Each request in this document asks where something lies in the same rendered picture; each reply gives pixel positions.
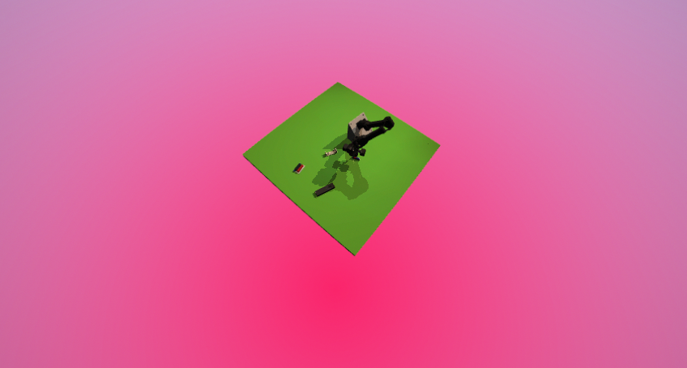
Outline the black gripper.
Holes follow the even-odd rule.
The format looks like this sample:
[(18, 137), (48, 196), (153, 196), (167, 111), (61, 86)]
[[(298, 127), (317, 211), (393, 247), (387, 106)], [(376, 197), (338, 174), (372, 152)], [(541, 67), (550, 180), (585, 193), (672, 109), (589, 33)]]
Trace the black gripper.
[[(344, 146), (343, 146), (343, 151), (346, 151), (346, 148), (348, 147), (348, 145), (349, 145), (349, 144), (346, 144), (346, 143), (344, 144)], [(361, 150), (359, 150), (359, 149), (357, 149), (357, 150), (358, 150), (357, 153), (360, 153), (361, 156), (364, 156), (364, 155), (365, 155), (366, 149), (362, 148)]]

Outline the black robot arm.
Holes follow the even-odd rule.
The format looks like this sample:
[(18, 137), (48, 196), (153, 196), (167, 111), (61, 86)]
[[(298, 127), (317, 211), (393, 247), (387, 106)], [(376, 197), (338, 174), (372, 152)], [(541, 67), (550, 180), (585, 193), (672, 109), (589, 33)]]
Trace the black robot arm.
[[(390, 131), (392, 127), (394, 126), (394, 121), (390, 116), (385, 117), (383, 120), (380, 121), (375, 121), (375, 122), (370, 122), (366, 121), (366, 119), (363, 119), (362, 121), (360, 120), (356, 125), (358, 126), (359, 129), (362, 127), (365, 128), (366, 131), (369, 131), (371, 128), (376, 128), (379, 127), (379, 129), (372, 131), (368, 133), (367, 135), (361, 135), (357, 136), (352, 139), (352, 143), (348, 145), (346, 148), (346, 152), (349, 153), (349, 156), (356, 157), (358, 155), (358, 150), (362, 147), (364, 147), (371, 139), (379, 136), (380, 134), (385, 134), (387, 131)], [(387, 130), (384, 129), (388, 128)], [(360, 144), (360, 146), (359, 146)]]

